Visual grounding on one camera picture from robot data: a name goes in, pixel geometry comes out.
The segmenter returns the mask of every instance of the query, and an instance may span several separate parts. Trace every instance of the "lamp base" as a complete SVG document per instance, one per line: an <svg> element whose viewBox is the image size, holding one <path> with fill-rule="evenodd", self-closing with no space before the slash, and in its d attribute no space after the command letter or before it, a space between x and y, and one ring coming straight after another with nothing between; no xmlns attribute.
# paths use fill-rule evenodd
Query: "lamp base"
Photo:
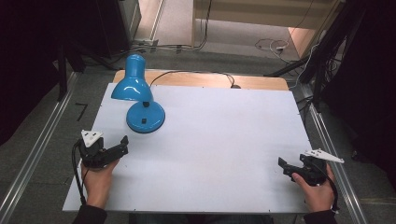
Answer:
<svg viewBox="0 0 396 224"><path fill-rule="evenodd" d="M137 133L152 133L165 121L165 111L156 102L137 102L126 115L128 126Z"/></svg>

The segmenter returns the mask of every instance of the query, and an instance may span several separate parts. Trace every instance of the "wooden table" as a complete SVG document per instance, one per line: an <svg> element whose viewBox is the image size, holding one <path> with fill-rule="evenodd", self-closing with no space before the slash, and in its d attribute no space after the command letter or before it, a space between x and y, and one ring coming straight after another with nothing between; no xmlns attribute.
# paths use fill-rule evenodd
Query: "wooden table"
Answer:
<svg viewBox="0 0 396 224"><path fill-rule="evenodd" d="M168 72L162 70L146 70L146 82L150 84L154 78ZM120 70L114 76L113 82L119 82L123 79L124 70ZM272 91L288 91L286 80L281 77L249 77L235 76L234 85L240 86L242 89L250 90L272 90ZM230 88L230 78L222 74L201 74L201 73L170 73L155 80L154 84L169 86L195 86L195 87L216 87Z"/></svg>

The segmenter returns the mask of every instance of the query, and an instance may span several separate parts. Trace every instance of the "sleeve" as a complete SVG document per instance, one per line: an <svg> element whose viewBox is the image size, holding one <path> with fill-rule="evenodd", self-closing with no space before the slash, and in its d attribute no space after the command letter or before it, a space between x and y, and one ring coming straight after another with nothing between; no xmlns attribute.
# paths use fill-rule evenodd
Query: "sleeve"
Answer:
<svg viewBox="0 0 396 224"><path fill-rule="evenodd" d="M332 210L310 213L304 216L306 224L337 224Z"/></svg>
<svg viewBox="0 0 396 224"><path fill-rule="evenodd" d="M101 208L82 205L73 224L103 224L107 218L107 212Z"/></svg>

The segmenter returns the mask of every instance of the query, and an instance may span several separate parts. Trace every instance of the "wire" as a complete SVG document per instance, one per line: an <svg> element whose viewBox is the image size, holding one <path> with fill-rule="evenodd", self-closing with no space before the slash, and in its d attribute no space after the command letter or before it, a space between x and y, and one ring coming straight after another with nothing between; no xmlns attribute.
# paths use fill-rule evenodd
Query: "wire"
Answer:
<svg viewBox="0 0 396 224"><path fill-rule="evenodd" d="M293 219L292 224L296 224L296 223L297 223L297 217L298 217L298 214L296 214L296 215L294 216L294 219Z"/></svg>
<svg viewBox="0 0 396 224"><path fill-rule="evenodd" d="M309 4L308 9L306 10L306 12L305 12L305 14L304 14L304 16L303 16L303 19L302 19L296 26L294 26L293 30L291 31L291 34L289 35L288 43L289 43L289 41L290 41L290 39L291 39L291 36L293 35L295 29L298 28L298 27L305 21L305 18L306 18L306 16L308 15L309 10L311 10L311 7L312 7L312 4L313 4L313 3L314 3L314 0L312 0L312 1L311 1L311 4Z"/></svg>
<svg viewBox="0 0 396 224"><path fill-rule="evenodd" d="M308 58L308 61L306 61L306 64L305 64L305 66L304 66L304 70L303 70L303 72L305 71L305 69L306 69L306 66L308 65L309 61L311 60L311 56L312 56L313 49L314 49L314 48L315 48L317 45L319 45L319 44L316 44L316 45L312 46L312 48L311 48L311 50L310 50L310 53L309 53L309 58ZM290 90L290 89L293 89L293 88L295 88L295 87L297 86L298 79L299 79L299 78L300 78L300 76L303 74L303 72L301 72L301 73L300 73L300 75L299 75L299 76L297 76L297 79L296 79L296 83L295 83L295 85L294 85L294 86L292 86L292 87L290 87L290 88L289 88L289 90Z"/></svg>
<svg viewBox="0 0 396 224"><path fill-rule="evenodd" d="M304 127L306 124L306 116L308 115L308 111L309 111L309 106L311 106L312 104L312 100L313 100L313 96L308 96L306 98L304 98L303 100L307 100L307 102L305 103L305 105L303 107L301 107L301 109L299 109L299 112L301 112L303 110L303 125Z"/></svg>
<svg viewBox="0 0 396 224"><path fill-rule="evenodd" d="M156 78L154 78L154 79L151 81L151 83L149 84L149 86L151 87L152 84L153 84L158 78L163 77L163 76L168 75L168 74L172 74L172 73L198 73L198 74L206 74L206 73L210 74L210 73L215 73L215 74L220 74L220 75L226 76L226 77L230 80L230 82L231 82L231 87L230 87L230 88L232 88L232 87L233 87L233 84L235 83L235 79L233 78L233 76L231 76L231 75L229 75L229 74L226 74L226 73L221 73L221 72L204 72L204 71L175 70L175 71L168 71L168 72L165 72L165 73L160 74L159 76L157 76Z"/></svg>
<svg viewBox="0 0 396 224"><path fill-rule="evenodd" d="M91 170L91 166L88 167L87 172L85 172L84 176L82 177L82 184L81 187L84 188L84 181L85 181L85 177L87 176L88 172Z"/></svg>
<svg viewBox="0 0 396 224"><path fill-rule="evenodd" d="M338 207L338 191L337 191L337 187L335 186L334 182L332 181L332 179L321 169L319 169L314 163L309 162L309 164L315 166L323 175L326 176L326 179L329 181L330 183L330 187L332 187L332 193L334 194L334 202L332 203L332 211L334 213L336 213L338 210L340 210L340 208Z"/></svg>
<svg viewBox="0 0 396 224"><path fill-rule="evenodd" d="M322 87L325 87L334 78L335 73L333 71L337 69L338 63L342 62L342 60L335 59L335 55L337 54L344 41L346 41L346 39L347 37L345 36L344 39L339 40L329 52L327 56L328 60L325 63L325 78L323 79Z"/></svg>
<svg viewBox="0 0 396 224"><path fill-rule="evenodd" d="M204 7L204 0L201 0L201 8ZM202 33L202 17L204 16L204 11L201 10L201 19L200 19L200 31Z"/></svg>
<svg viewBox="0 0 396 224"><path fill-rule="evenodd" d="M143 44L142 46L138 46L132 49L129 49L125 52L123 52L119 58L117 58L115 61L110 62L109 64L113 64L118 62L120 59L122 59L125 55L134 52L134 51L141 51L144 49L175 49L175 50L200 50L204 47L204 45L206 44L206 40L207 40L207 27L209 24L209 17L210 17L210 11L212 8L212 1L210 0L209 2L209 6L206 12L206 18L205 18L205 35L204 35L204 40L198 45L198 46L193 46L193 45L156 45L156 46L150 46L150 45L145 45ZM88 66L96 66L96 65L101 65L101 64L87 64Z"/></svg>
<svg viewBox="0 0 396 224"><path fill-rule="evenodd" d="M314 97L314 96L313 96L313 95L307 96L307 97L305 97L305 98L303 98L303 99L297 101L296 104L299 104L299 103L301 103L301 102L304 101L304 100L310 100L310 99L312 99L312 97Z"/></svg>
<svg viewBox="0 0 396 224"><path fill-rule="evenodd" d="M85 197L84 197L83 187L82 187L81 183L79 182L77 163L76 163L76 148L79 146L79 144L81 144L81 140L80 139L78 139L77 142L73 145L73 149L72 149L72 163L73 163L73 171L74 171L74 174L75 174L75 177L76 177L76 182L77 182L77 187L78 187L78 192L79 192L81 203L82 204L86 204L87 201L85 200Z"/></svg>
<svg viewBox="0 0 396 224"><path fill-rule="evenodd" d="M256 49L259 49L259 50L263 50L263 51L264 51L264 49L262 48L262 45L259 45L259 43L262 42L262 41L264 41L264 40L271 40L271 43L270 43L270 50L275 54L275 56L276 56L278 59L280 59L280 60L282 60L283 62L286 63L285 66L287 66L287 65L290 64L290 63L296 62L296 61L287 61L287 60L283 59L283 58L280 56L280 54L283 52L283 49L286 48L286 47L289 45L289 42L287 42L287 41L285 41L285 40L280 40L280 39L279 39L279 40L275 40L275 39L271 39L271 38L259 39L259 40L254 44L254 46L256 47ZM273 44L276 43L276 42L280 42L280 41L285 42L286 45L284 45L284 46L282 46L282 47L279 47L279 48L280 48L279 53L276 53L276 52L274 51L274 49L273 49ZM293 69L293 70L294 70L294 72L297 74L297 76L300 75L300 73L299 73L296 69ZM290 72L288 72L288 74L289 74L291 77L295 77L295 76L296 76L296 75L291 74Z"/></svg>
<svg viewBox="0 0 396 224"><path fill-rule="evenodd" d="M205 18L205 35L204 35L204 40L201 42L200 45L198 46L191 46L191 45L157 45L157 46L144 46L144 47L136 47L134 49L131 49L130 51L139 51L141 49L184 49L184 50L200 50L204 47L206 40L207 40L207 26L209 24L209 17L210 17L210 11L212 8L212 0L209 1L209 6L206 12L206 18Z"/></svg>

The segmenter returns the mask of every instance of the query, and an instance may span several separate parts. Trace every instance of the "power cord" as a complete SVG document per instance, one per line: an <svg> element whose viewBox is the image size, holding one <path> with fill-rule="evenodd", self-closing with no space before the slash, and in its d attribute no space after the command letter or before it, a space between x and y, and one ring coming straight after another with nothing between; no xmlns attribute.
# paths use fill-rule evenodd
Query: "power cord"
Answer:
<svg viewBox="0 0 396 224"><path fill-rule="evenodd" d="M299 112L303 111L303 125L304 125L304 127L306 127L306 116L308 115L309 106L311 106L311 104L312 104L312 99L313 99L313 96L308 96L308 97L305 97L304 99L296 102L297 104L299 104L301 101L306 100L305 105L299 109Z"/></svg>
<svg viewBox="0 0 396 224"><path fill-rule="evenodd" d="M78 175L78 170L77 170L77 166L78 165L76 163L76 148L81 144L81 141L82 141L81 139L78 139L77 142L73 145L73 149L72 149L72 163L73 163L73 171L74 171L74 174L75 174L75 177L76 177L76 182L77 182L77 187L78 187L78 192L79 192L81 204L87 204L87 201L86 201L85 196L84 196L83 186L81 185L81 182L79 182L79 175Z"/></svg>
<svg viewBox="0 0 396 224"><path fill-rule="evenodd" d="M309 53L308 61L306 61L306 64L305 64L305 66L304 66L303 71L300 73L299 76L297 76L296 82L295 82L294 86L289 87L289 90L290 90L290 89L293 89L293 88L295 88L295 87L297 86L297 83L298 83L298 80L300 79L300 76L303 74L303 72L304 72L305 69L306 69L306 66L309 64L309 61L311 60L311 56L312 56L312 52L313 52L314 48L317 47L318 45L319 45L319 44L316 44L316 45L312 46L312 48L311 48L311 50L310 50L310 53Z"/></svg>
<svg viewBox="0 0 396 224"><path fill-rule="evenodd" d="M110 62L109 64L114 64L116 62L118 62L120 59L122 59L123 57L125 57L125 55L135 52L135 51L141 51L144 49L175 49L175 50L200 50L204 47L206 40L207 40L207 26L209 24L209 16L210 16L210 11L212 8L212 1L210 0L209 2L209 6L206 12L206 18L205 18L205 35L204 35L204 40L200 43L200 45L198 46L192 46L192 45L156 45L156 46L150 46L150 45L140 45L138 47L132 48L130 50L127 50L123 53L120 54L120 57L117 58L115 61ZM88 64L89 66L96 66L96 65L101 65L101 64L96 64L96 63L90 63Z"/></svg>
<svg viewBox="0 0 396 224"><path fill-rule="evenodd" d="M332 188L332 193L334 194L334 201L332 203L332 211L334 213L338 213L337 211L340 210L340 208L338 207L338 191L337 191L337 187L335 186L334 182L332 181L332 179L321 169L319 169L314 163L309 162L311 165L315 166L318 170L320 170L320 172L326 176L326 179L329 181L330 183L330 187Z"/></svg>
<svg viewBox="0 0 396 224"><path fill-rule="evenodd" d="M287 41L286 41L286 40L275 40L275 39L260 39L260 40L258 40L258 41L256 42L255 47L256 47L257 49L263 50L260 46L258 46L259 42L261 42L262 40L272 40L271 43L270 43L270 47L269 47L269 48L270 48L270 50L275 54L275 56L276 56L278 59L280 59L280 60L282 60L283 62L285 62L286 64L293 63L293 62L290 62L290 61L287 61L287 60L283 59L283 58L280 56L280 54L283 52L283 49L285 49L285 48L289 45L291 36L293 35L295 29L298 28L298 27L305 21L305 18L306 18L306 16L308 15L308 12L309 12L309 10L311 9L313 3L314 3L314 0L312 0L311 3L309 4L308 9L306 10L306 12L305 12L305 14L304 14L304 16L303 16L303 19L302 19L296 26L294 26L294 28L293 28L293 30L291 31L291 33L290 33L289 38L288 38ZM279 41L285 42L286 45L276 47L276 50L279 51L279 53L276 53L276 52L273 50L272 45L273 45L274 43L276 43L276 42L279 42ZM302 72L301 72L301 73L298 73L295 69L294 69L294 72L297 73L298 76L300 76L301 73L302 73Z"/></svg>
<svg viewBox="0 0 396 224"><path fill-rule="evenodd" d="M285 66L287 66L288 64L290 64L290 63L294 63L294 61L287 61L287 60L285 60L285 59L283 59L281 56L280 56L280 54L283 52L283 49L284 48L286 48L288 45L289 45L289 42L287 42L287 41L285 41L285 40L274 40L274 39L270 39L270 38L264 38L264 39L259 39L257 42L256 42L256 44L254 44L254 46L256 47L256 49L259 49L259 50L262 50L262 51L265 51L263 48L262 48L262 45L260 44L262 41L265 41L265 40L271 40L271 43L270 43L270 50L271 50L271 52L273 52L274 54L275 54L275 56L278 58L278 59L280 59L280 60L282 60L284 63L286 63L286 65ZM276 47L276 49L278 50L278 53L276 53L275 51L274 51L274 49L273 49L273 44L275 44L275 43L277 43L277 42L285 42L286 43L286 45L284 45L284 46L280 46L280 47ZM296 70L296 69L293 69L294 70L294 72L297 74L297 76L298 75L300 75L300 73ZM290 72L288 72L288 74L291 76L291 77L295 77L296 75L293 75L293 74L291 74Z"/></svg>
<svg viewBox="0 0 396 224"><path fill-rule="evenodd" d="M341 63L342 60L335 59L335 55L337 54L338 50L340 49L341 45L344 43L344 41L347 40L347 37L345 37L343 40L340 40L332 49L332 51L328 55L328 60L325 63L325 78L323 80L322 86L325 87L329 82L332 81L332 79L335 76L335 71L338 67L338 63Z"/></svg>
<svg viewBox="0 0 396 224"><path fill-rule="evenodd" d="M168 71L165 73L160 74L159 76L157 76L156 78L154 78L151 83L149 84L149 86L151 87L152 84L160 77L166 76L168 74L172 74L172 73L198 73L198 74L210 74L210 73L215 73L215 74L219 74L219 75L224 75L226 76L231 83L231 87L232 88L234 86L235 83L235 79L233 78L233 76L226 74L226 73L221 73L221 72L205 72L205 71L187 71L187 70L175 70L175 71Z"/></svg>

